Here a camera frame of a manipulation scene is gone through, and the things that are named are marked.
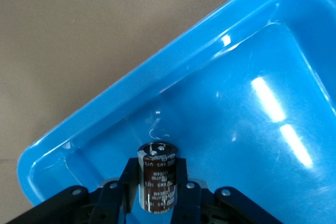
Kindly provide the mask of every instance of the plastic bin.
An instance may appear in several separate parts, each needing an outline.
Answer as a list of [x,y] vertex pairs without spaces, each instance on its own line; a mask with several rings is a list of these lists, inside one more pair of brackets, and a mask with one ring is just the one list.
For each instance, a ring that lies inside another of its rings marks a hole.
[[[231,0],[22,154],[33,204],[118,177],[165,140],[191,177],[284,223],[336,222],[336,0]],[[144,212],[130,223],[168,223]]]

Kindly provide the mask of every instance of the table surface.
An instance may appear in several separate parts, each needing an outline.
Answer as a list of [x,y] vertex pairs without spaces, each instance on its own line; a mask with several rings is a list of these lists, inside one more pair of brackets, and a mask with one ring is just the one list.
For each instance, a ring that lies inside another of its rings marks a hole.
[[226,1],[0,0],[0,223],[28,145]]

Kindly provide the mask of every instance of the metal screw head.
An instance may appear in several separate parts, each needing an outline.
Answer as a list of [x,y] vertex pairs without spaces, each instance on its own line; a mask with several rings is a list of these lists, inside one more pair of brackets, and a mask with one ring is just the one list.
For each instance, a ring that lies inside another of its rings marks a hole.
[[116,187],[118,187],[118,183],[117,182],[111,183],[111,185],[110,185],[111,189],[116,188]]
[[81,192],[82,192],[81,189],[76,189],[76,190],[73,190],[71,194],[75,196],[75,195],[79,195]]
[[228,189],[223,189],[221,193],[222,193],[223,196],[230,196],[231,195],[231,192]]
[[187,183],[187,188],[188,189],[193,189],[195,187],[195,184],[192,182]]

